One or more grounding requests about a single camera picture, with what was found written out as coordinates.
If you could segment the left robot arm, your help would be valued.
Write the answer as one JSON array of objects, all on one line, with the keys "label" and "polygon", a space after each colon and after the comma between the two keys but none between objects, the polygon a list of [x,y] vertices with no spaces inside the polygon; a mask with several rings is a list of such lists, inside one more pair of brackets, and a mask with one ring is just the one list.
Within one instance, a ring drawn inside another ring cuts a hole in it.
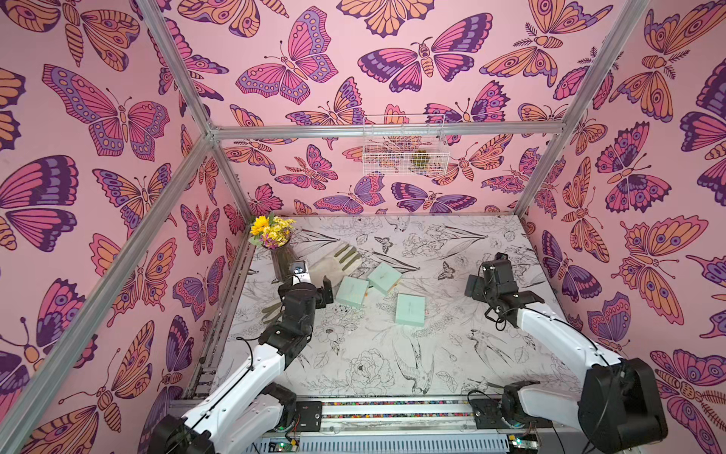
[{"label": "left robot arm", "polygon": [[324,277],[282,287],[282,318],[261,334],[250,356],[211,395],[183,416],[165,416],[149,453],[241,453],[265,432],[293,425],[297,395],[275,382],[313,337],[316,310],[334,302]]}]

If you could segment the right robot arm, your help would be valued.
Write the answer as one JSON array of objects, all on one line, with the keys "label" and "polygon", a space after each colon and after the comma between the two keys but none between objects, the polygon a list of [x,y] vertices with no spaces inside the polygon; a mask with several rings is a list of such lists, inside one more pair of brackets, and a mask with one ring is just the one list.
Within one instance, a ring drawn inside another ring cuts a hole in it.
[{"label": "right robot arm", "polygon": [[531,335],[579,382],[580,393],[561,393],[535,380],[504,387],[502,419],[511,427],[546,419],[582,432],[586,448],[619,453],[659,443],[669,435],[652,367],[624,359],[571,327],[532,291],[518,288],[505,253],[483,262],[469,276],[465,295],[487,306],[494,323]]}]

